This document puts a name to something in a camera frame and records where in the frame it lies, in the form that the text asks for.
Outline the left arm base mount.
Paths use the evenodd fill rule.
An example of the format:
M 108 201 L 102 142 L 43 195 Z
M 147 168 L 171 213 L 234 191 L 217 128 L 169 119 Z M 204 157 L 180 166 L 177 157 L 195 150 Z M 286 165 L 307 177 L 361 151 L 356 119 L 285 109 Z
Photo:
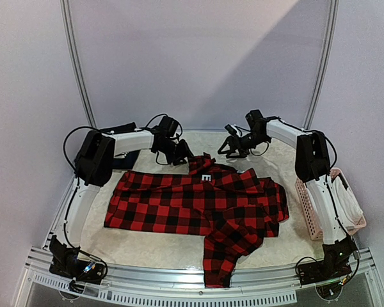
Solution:
M 105 261 L 81 248 L 62 244 L 56 235 L 51 237 L 49 251 L 52 254 L 49 272 L 52 274 L 98 285 L 108 274 L 108 265 Z

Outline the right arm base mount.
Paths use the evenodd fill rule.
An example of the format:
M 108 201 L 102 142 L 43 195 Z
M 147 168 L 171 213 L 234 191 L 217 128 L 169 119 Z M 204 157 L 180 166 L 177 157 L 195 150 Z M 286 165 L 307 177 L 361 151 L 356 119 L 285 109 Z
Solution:
M 301 285 L 338 280 L 337 284 L 342 287 L 349 283 L 359 270 L 360 252 L 354 251 L 353 257 L 356 260 L 354 270 L 351 269 L 348 256 L 335 264 L 333 255 L 325 256 L 323 260 L 305 256 L 296 263 L 294 270 Z

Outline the red black plaid shirt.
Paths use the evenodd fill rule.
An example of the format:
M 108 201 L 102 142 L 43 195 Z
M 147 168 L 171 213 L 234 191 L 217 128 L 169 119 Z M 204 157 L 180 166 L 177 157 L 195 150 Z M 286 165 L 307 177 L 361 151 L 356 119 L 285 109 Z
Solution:
M 240 172 L 205 153 L 186 175 L 126 171 L 109 201 L 106 228 L 204 238 L 207 288 L 227 288 L 237 261 L 277 237 L 289 218 L 285 189 L 254 169 Z

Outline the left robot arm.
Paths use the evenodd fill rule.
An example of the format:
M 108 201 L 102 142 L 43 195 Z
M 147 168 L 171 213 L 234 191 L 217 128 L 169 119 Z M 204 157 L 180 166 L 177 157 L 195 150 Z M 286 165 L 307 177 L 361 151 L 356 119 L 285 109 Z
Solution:
M 174 166 L 191 157 L 188 144 L 181 138 L 182 125 L 166 113 L 157 117 L 160 122 L 155 126 L 128 123 L 103 129 L 85 128 L 88 133 L 76 157 L 67 160 L 74 180 L 61 216 L 49 233 L 49 251 L 80 247 L 83 227 L 96 195 L 110 181 L 118 160 L 127 154 L 150 150 L 156 155 L 163 154 L 167 164 Z

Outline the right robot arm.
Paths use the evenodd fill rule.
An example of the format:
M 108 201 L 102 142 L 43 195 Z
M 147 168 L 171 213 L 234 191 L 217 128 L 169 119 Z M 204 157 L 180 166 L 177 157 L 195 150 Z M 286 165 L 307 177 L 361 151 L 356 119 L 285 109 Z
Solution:
M 259 110 L 250 111 L 246 121 L 249 129 L 225 126 L 229 135 L 218 154 L 244 159 L 257 145 L 274 138 L 295 148 L 295 172 L 305 185 L 323 232 L 324 259 L 318 273 L 324 279 L 333 278 L 350 256 L 356 255 L 351 231 L 362 222 L 364 214 L 345 176 L 333 168 L 328 153 L 331 142 L 321 131 L 293 126 L 278 116 L 264 117 Z

